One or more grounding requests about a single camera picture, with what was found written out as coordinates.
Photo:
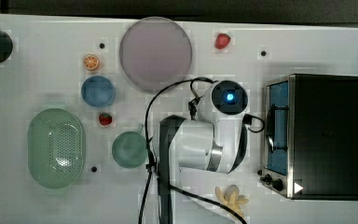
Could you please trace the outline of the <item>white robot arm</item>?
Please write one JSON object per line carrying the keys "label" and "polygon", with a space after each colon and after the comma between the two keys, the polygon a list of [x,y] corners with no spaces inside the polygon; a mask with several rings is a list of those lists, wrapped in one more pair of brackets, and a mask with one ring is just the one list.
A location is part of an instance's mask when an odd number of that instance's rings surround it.
{"label": "white robot arm", "polygon": [[174,224],[172,191],[181,186],[180,170],[229,174],[246,154],[243,123],[248,97],[237,82],[214,83],[200,98],[196,116],[171,115],[159,122],[153,147],[158,152],[159,224]]}

